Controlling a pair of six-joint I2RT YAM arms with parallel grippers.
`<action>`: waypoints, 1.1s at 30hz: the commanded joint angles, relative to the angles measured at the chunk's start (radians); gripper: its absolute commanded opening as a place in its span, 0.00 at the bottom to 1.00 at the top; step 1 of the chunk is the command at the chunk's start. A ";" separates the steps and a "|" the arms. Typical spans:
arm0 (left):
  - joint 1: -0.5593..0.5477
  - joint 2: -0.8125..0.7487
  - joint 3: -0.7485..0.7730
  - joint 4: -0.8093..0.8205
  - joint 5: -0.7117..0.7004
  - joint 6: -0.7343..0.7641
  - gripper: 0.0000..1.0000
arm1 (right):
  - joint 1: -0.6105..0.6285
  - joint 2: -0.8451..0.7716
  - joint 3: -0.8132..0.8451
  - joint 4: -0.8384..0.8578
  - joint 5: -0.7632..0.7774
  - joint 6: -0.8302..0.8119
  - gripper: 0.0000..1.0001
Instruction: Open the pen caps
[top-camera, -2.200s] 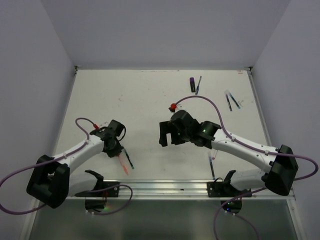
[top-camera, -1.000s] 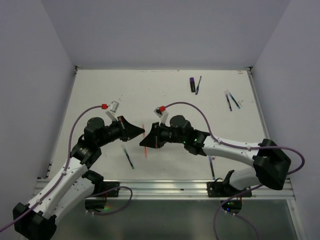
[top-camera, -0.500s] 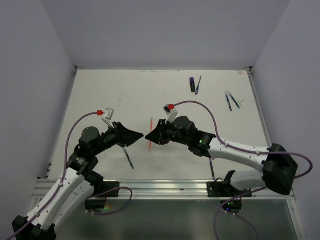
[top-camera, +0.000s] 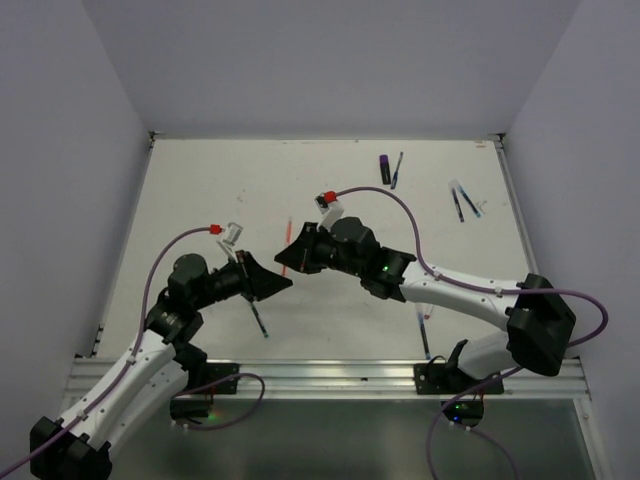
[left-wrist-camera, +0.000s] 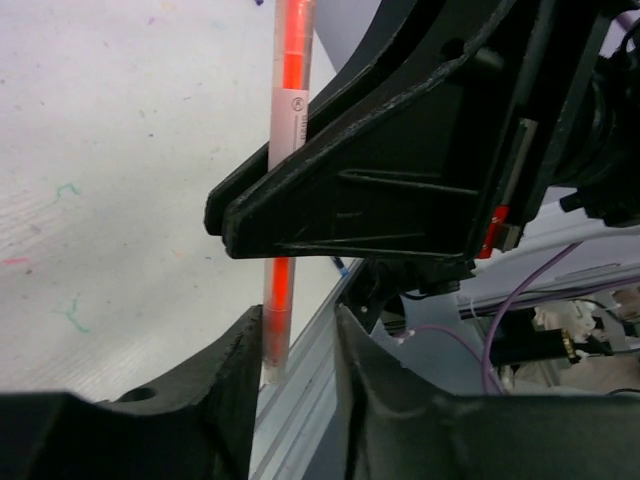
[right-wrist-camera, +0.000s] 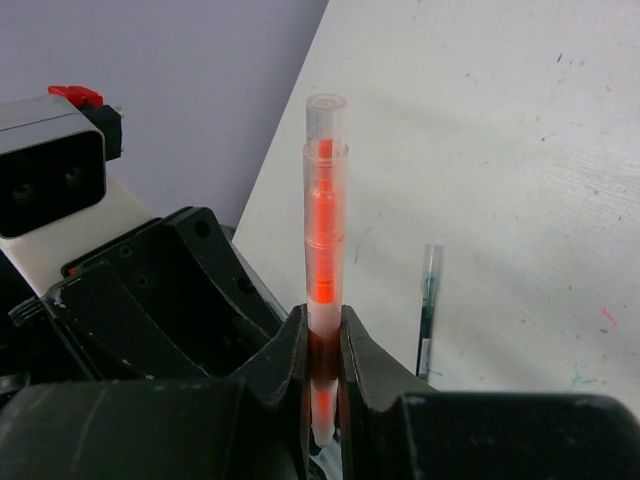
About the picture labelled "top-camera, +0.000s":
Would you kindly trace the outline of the orange clear pen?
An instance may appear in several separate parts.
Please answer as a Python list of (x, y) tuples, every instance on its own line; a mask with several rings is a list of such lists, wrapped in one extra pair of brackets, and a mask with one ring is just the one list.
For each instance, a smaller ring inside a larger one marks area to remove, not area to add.
[[(287, 226), (286, 226), (285, 248), (288, 247), (291, 243), (292, 230), (293, 230), (293, 221), (292, 221), (292, 217), (290, 216), (288, 217)], [(281, 274), (285, 277), (287, 275), (287, 267), (285, 265), (282, 266)]]

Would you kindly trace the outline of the green gel pen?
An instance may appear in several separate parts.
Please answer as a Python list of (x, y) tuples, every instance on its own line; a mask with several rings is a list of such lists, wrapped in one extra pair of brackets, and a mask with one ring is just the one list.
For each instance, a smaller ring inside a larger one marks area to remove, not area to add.
[(265, 326), (265, 324), (264, 324), (264, 322), (263, 322), (263, 320), (261, 318), (261, 315), (260, 315), (260, 313), (259, 313), (259, 311), (258, 311), (258, 309), (257, 309), (257, 307), (255, 305), (255, 302), (248, 301), (248, 303), (249, 303), (250, 309), (252, 311), (252, 314), (254, 315), (254, 318), (255, 318), (255, 320), (257, 322), (257, 325), (258, 325), (258, 327), (259, 327), (259, 329), (261, 331), (261, 334), (263, 335), (264, 338), (266, 338), (266, 339), (269, 338), (269, 333), (268, 333), (268, 331), (266, 329), (266, 326)]

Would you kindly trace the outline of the pink capped white marker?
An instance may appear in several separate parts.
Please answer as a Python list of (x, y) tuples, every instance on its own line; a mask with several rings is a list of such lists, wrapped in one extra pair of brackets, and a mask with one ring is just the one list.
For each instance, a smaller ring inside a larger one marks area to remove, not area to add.
[(428, 321), (431, 319), (433, 314), (434, 306), (432, 304), (425, 304), (423, 306), (422, 319), (424, 321)]

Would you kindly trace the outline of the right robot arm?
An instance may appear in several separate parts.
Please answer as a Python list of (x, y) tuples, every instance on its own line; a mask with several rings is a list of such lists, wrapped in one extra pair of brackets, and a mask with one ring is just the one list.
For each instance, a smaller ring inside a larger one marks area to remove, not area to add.
[(331, 228), (307, 222), (299, 236), (276, 254), (277, 263), (304, 274), (331, 269), (354, 276), (383, 300), (431, 304), (480, 320), (495, 332), (463, 339), (449, 358), (426, 369), (439, 393), (464, 393), (513, 368), (559, 374), (576, 317), (548, 280), (530, 274), (522, 282), (471, 278), (471, 287), (445, 281), (445, 273), (417, 257), (381, 245), (356, 217)]

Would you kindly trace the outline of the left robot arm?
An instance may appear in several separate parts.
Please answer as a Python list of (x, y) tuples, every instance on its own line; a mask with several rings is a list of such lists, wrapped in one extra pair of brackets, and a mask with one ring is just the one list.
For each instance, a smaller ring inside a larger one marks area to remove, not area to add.
[(207, 355), (190, 342), (203, 324), (201, 310), (236, 295), (261, 301), (292, 284), (260, 266), (248, 251), (214, 270), (200, 255), (181, 256), (155, 305), (144, 309), (123, 355), (58, 419), (43, 417), (32, 427), (31, 474), (108, 478), (124, 444), (159, 407), (207, 383)]

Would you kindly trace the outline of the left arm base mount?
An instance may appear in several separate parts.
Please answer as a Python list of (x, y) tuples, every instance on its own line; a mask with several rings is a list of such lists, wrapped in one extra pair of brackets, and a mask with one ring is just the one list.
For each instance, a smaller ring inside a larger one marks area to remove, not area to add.
[(197, 389), (195, 394), (174, 397), (169, 404), (171, 419), (176, 422), (202, 424), (205, 419), (215, 417), (214, 401), (218, 396), (235, 395), (237, 379), (221, 382), (221, 379), (237, 374), (238, 363), (206, 363), (194, 374), (189, 374), (186, 390)]

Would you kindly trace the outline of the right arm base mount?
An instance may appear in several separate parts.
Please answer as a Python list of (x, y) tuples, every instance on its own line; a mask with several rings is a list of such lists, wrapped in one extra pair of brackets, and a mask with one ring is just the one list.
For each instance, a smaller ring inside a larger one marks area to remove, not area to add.
[[(456, 395), (484, 382), (484, 379), (473, 379), (458, 367), (459, 356), (467, 343), (467, 340), (458, 342), (447, 360), (438, 355), (413, 366), (413, 380), (418, 395)], [(446, 407), (444, 416), (456, 425), (473, 429), (484, 418), (484, 396), (503, 393), (503, 381), (495, 381), (474, 390), (471, 398), (459, 399)]]

